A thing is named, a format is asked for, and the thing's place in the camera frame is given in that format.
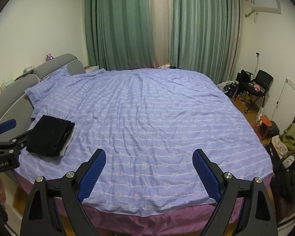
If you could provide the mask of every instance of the gray headboard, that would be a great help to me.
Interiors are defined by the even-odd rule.
[[[31,124],[33,106],[24,91],[66,64],[71,75],[85,74],[82,63],[74,55],[64,54],[39,65],[33,75],[16,80],[0,93],[0,123],[9,119],[17,122],[14,129],[0,135],[0,141],[23,133]]]

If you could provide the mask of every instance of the pink bed skirt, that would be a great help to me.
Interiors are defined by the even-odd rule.
[[[29,194],[32,184],[24,177],[16,173],[24,191]],[[272,176],[264,179],[264,184],[268,189]],[[238,217],[241,199],[237,199],[230,223],[235,222]],[[66,216],[62,201],[57,203],[59,213]],[[96,228],[130,234],[133,236],[141,235],[173,235],[196,232],[202,230],[209,220],[215,204],[204,204],[190,206],[170,211],[162,215],[149,217],[139,217],[132,215],[121,215],[99,211],[88,205],[83,205],[90,221]]]

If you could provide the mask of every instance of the wall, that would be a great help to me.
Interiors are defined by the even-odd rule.
[[[10,0],[0,14],[0,86],[50,52],[88,64],[84,0]]]
[[[254,23],[253,15],[244,17],[251,11],[250,1],[242,1],[240,47],[232,79],[241,69],[253,73],[257,62],[256,52],[260,53],[258,69],[274,78],[264,106],[266,115],[271,118],[285,79],[290,78],[295,83],[295,7],[290,0],[279,0],[281,15],[259,12]],[[286,84],[273,121],[282,132],[294,116],[295,90]]]

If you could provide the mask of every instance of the textured blue pad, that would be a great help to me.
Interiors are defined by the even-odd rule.
[[[92,163],[88,171],[85,173],[84,177],[80,181],[79,193],[77,195],[78,200],[82,202],[85,198],[90,197],[90,194],[101,174],[104,166],[106,164],[106,153],[101,150],[101,152],[96,157],[95,161]]]
[[[15,127],[16,127],[15,119],[7,120],[3,123],[0,123],[0,134],[3,134],[4,132],[7,132],[11,129],[14,129]]]
[[[198,151],[194,151],[194,154],[192,155],[192,163],[209,197],[218,203],[221,199],[221,194],[219,192],[219,182]]]

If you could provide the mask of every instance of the purple pillow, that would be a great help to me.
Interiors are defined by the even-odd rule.
[[[70,77],[67,66],[54,71],[52,74],[48,75],[41,82],[37,83],[35,86],[25,90],[25,93],[29,97],[32,105],[35,107],[52,89],[52,87],[63,77]]]

